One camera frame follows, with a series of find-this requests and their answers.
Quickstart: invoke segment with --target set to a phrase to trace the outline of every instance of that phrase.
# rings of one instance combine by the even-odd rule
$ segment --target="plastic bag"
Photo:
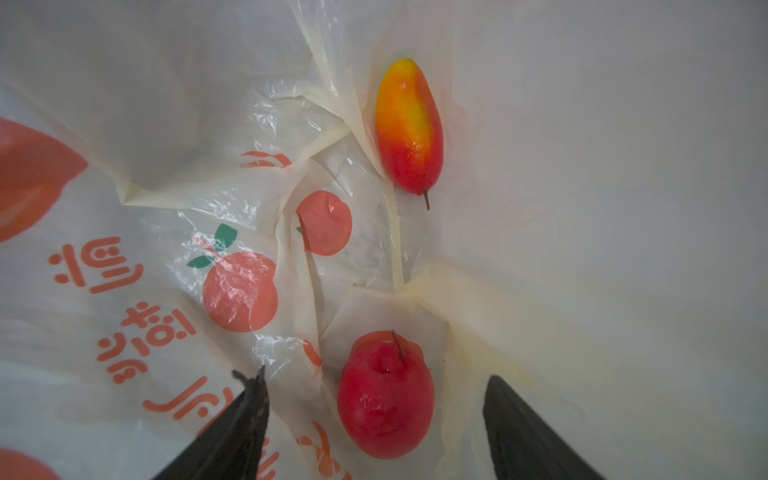
[[[60,192],[0,246],[5,463],[150,478],[238,393],[230,369],[266,364],[259,478],[492,478],[491,373],[606,478],[759,478],[764,18],[750,2],[6,2],[0,117],[90,166],[3,186],[16,229],[19,198]],[[379,177],[372,107],[402,57],[445,129],[429,213]],[[0,177],[18,178],[24,136],[3,128]],[[313,198],[349,208],[336,243],[305,234]],[[123,260],[77,276],[73,258]],[[241,264],[264,276],[233,306]],[[427,440],[381,462],[334,389],[351,342],[393,327],[439,394]],[[108,353],[118,333],[130,358]]]

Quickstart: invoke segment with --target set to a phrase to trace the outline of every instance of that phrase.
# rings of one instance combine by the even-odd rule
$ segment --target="red apple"
[[[344,429],[368,455],[398,458],[422,442],[435,409],[435,384],[421,347],[394,332],[357,339],[339,382]]]

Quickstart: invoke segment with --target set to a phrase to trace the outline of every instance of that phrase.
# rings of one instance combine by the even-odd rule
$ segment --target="black object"
[[[219,418],[154,480],[254,480],[270,415],[264,367],[255,379],[232,376],[245,385]]]
[[[499,376],[482,413],[498,480],[602,480]]]

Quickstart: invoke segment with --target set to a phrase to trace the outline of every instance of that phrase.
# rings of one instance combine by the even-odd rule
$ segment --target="fruit stem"
[[[402,345],[400,345],[400,340],[397,339],[397,333],[395,333],[394,329],[392,329],[392,336],[395,337],[395,343],[397,343],[397,349],[400,350],[400,359],[405,360],[406,352],[402,349]]]
[[[211,245],[209,245],[208,242],[206,242],[202,238],[192,237],[192,243],[197,243],[198,245],[203,247],[205,250],[208,250],[214,256],[216,261],[221,261],[222,256],[219,255],[219,253]]]

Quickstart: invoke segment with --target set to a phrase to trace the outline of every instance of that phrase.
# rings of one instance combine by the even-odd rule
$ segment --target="printed orange fruit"
[[[61,480],[61,477],[29,455],[0,449],[0,480]]]
[[[255,332],[277,312],[275,263],[258,253],[239,252],[216,262],[203,284],[210,318],[230,332]]]
[[[60,141],[0,118],[0,242],[35,225],[87,166]]]
[[[352,213],[336,195],[319,190],[308,195],[296,214],[301,223],[304,248],[330,257],[343,250],[352,235]]]

